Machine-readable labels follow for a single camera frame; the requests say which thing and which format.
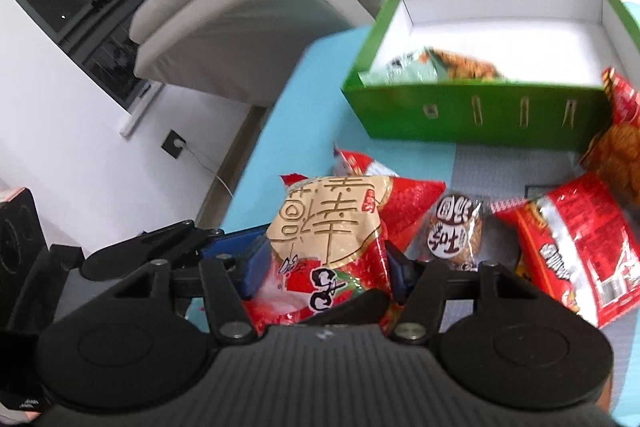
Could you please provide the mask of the round brown cake packet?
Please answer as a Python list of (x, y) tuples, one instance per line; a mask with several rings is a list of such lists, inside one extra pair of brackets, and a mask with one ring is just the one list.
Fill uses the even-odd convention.
[(483, 236), (483, 202), (462, 193), (442, 196), (427, 218), (427, 260), (438, 259), (458, 271), (475, 271)]

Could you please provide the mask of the red beige rice cracker bag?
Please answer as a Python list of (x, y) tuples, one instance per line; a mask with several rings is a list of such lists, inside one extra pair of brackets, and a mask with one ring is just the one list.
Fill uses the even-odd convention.
[(256, 296), (243, 300), (258, 333), (292, 325), (363, 295), (390, 296), (385, 241), (409, 246), (442, 181), (403, 178), (374, 158), (333, 152), (329, 176), (283, 176), (285, 199), (268, 225), (271, 267)]

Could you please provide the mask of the red barcode snack packet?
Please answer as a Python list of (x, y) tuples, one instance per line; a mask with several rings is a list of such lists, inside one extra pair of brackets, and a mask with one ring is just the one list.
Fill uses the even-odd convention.
[(602, 329), (638, 308), (639, 243), (600, 176), (491, 211), (518, 232), (532, 283), (591, 325)]

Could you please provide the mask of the light green peanut snack bag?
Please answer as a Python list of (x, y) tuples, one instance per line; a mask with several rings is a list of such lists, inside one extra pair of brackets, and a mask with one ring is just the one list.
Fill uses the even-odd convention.
[(367, 87), (504, 80), (494, 64), (433, 48), (395, 57), (383, 66), (360, 72), (359, 78)]

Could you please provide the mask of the red yellow cracker snack bag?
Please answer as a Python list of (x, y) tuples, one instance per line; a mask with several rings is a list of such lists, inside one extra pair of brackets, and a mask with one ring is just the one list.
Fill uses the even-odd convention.
[(605, 69), (603, 88), (611, 107), (608, 127), (580, 160), (626, 202), (639, 205), (639, 91), (616, 68)]

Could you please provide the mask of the light blue table mat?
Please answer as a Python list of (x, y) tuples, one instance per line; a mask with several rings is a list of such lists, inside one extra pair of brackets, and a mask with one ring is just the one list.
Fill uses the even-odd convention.
[(586, 173), (506, 207), (532, 240), (530, 280), (485, 263), (428, 260), (409, 298), (392, 295), (385, 249), (434, 211), (460, 239), (478, 215), (444, 184), (398, 176), (288, 181), (266, 237), (257, 295), (241, 303), (203, 262), (209, 328), (239, 311), (245, 345), (221, 349), (198, 385), (194, 426), (608, 426), (613, 368), (588, 253), (603, 233), (625, 261), (634, 236), (605, 182)]

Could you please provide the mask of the beige sofa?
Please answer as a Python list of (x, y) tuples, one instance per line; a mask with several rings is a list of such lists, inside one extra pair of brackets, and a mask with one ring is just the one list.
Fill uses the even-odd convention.
[(145, 0), (129, 31), (134, 73), (267, 107), (307, 46), (371, 25), (385, 1)]

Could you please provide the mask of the green cardboard box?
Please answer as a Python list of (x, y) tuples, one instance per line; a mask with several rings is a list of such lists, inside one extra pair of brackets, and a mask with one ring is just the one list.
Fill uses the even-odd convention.
[(624, 0), (387, 0), (342, 91), (375, 139), (585, 150), (609, 67), (639, 79)]

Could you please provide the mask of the wall power socket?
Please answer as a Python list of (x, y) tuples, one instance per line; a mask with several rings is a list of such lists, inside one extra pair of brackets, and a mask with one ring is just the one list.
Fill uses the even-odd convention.
[(170, 130), (160, 148), (174, 159), (178, 159), (186, 148), (186, 140), (175, 130)]

